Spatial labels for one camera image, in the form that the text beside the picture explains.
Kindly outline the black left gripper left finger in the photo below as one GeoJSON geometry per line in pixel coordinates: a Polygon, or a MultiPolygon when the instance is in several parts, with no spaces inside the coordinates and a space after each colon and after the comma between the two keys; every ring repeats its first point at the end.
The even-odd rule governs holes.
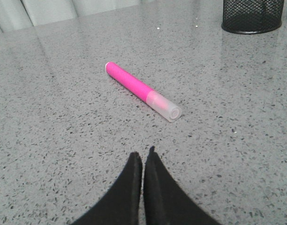
{"type": "Polygon", "coordinates": [[[137,225],[142,182],[142,161],[132,152],[106,194],[74,225],[137,225]]]}

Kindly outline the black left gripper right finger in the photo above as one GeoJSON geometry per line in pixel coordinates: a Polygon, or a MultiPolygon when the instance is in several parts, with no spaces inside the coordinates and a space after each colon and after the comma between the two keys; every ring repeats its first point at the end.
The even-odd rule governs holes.
{"type": "Polygon", "coordinates": [[[147,225],[218,225],[179,187],[154,146],[144,172],[144,208],[147,225]]]}

